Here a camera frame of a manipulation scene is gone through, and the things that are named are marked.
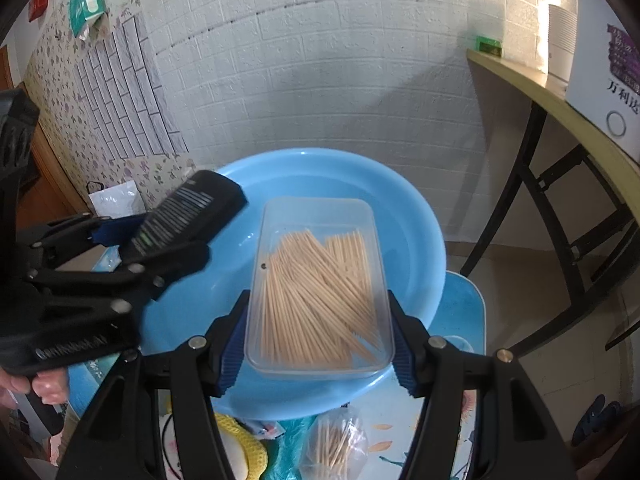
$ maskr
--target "wooden door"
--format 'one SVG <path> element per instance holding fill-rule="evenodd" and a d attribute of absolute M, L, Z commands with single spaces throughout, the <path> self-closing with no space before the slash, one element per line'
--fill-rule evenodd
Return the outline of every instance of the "wooden door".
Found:
<path fill-rule="evenodd" d="M 4 46 L 0 48 L 0 90 L 12 88 L 14 84 L 9 69 L 9 56 Z M 18 200 L 17 229 L 88 211 L 86 204 L 60 167 L 39 124 L 33 133 L 31 154 L 40 176 Z"/>

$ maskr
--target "black metal table frame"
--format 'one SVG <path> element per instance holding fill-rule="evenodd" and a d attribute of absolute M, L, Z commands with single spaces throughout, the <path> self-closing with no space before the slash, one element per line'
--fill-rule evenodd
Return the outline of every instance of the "black metal table frame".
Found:
<path fill-rule="evenodd" d="M 640 263 L 640 232 L 638 231 L 638 224 L 635 222 L 628 207 L 620 201 L 607 179 L 589 158 L 588 152 L 582 145 L 578 144 L 578 146 L 551 165 L 548 170 L 543 171 L 540 176 L 536 177 L 531 171 L 529 165 L 538 146 L 546 117 L 546 110 L 536 102 L 532 102 L 529 121 L 513 164 L 513 169 L 494 211 L 478 239 L 478 243 L 476 243 L 460 270 L 460 274 L 468 276 L 474 269 L 507 215 L 521 184 L 524 184 L 545 223 L 546 230 L 558 256 L 569 293 L 570 305 L 546 325 L 511 347 L 510 350 L 516 356 L 526 355 L 545 345 L 583 320 L 614 288 L 624 282 Z M 587 165 L 594 174 L 613 202 L 616 210 L 583 236 L 573 242 L 569 242 L 558 215 L 545 192 L 558 178 L 581 163 Z M 591 286 L 585 288 L 578 269 L 578 262 L 589 252 L 625 228 L 626 231 L 616 247 L 591 275 Z M 606 348 L 609 349 L 620 342 L 631 331 L 631 329 L 627 330 L 607 343 Z"/>

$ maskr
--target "clear plastic box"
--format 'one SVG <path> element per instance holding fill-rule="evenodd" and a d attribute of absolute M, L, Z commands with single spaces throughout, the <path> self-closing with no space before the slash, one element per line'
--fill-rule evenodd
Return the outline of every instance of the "clear plastic box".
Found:
<path fill-rule="evenodd" d="M 391 363 L 392 334 L 370 206 L 342 198 L 267 202 L 244 340 L 249 363 L 286 379 L 367 377 Z"/>

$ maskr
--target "plastic bag of toothpicks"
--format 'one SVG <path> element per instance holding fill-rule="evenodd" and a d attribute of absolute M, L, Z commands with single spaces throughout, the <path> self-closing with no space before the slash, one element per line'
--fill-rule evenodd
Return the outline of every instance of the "plastic bag of toothpicks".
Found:
<path fill-rule="evenodd" d="M 367 435 L 352 408 L 316 418 L 309 429 L 298 469 L 303 480 L 355 480 L 367 463 Z"/>
<path fill-rule="evenodd" d="M 367 377 L 394 357 L 373 211 L 363 200 L 267 202 L 244 342 L 260 373 Z"/>

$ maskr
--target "blue basin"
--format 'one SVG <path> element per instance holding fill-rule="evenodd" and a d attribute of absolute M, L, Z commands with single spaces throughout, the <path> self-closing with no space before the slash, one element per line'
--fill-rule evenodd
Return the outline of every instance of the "blue basin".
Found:
<path fill-rule="evenodd" d="M 280 150 L 238 160 L 219 171 L 242 186 L 248 206 L 210 243 L 202 271 L 171 286 L 145 311 L 145 354 L 174 349 L 203 334 L 251 287 L 254 255 L 265 203 L 276 196 L 359 198 L 372 207 L 386 282 L 408 314 L 429 326 L 445 279 L 442 232 L 422 195 L 386 166 L 335 150 Z M 284 420 L 340 406 L 365 393 L 390 368 L 366 379 L 268 380 L 247 363 L 236 384 L 214 408 L 238 417 Z"/>

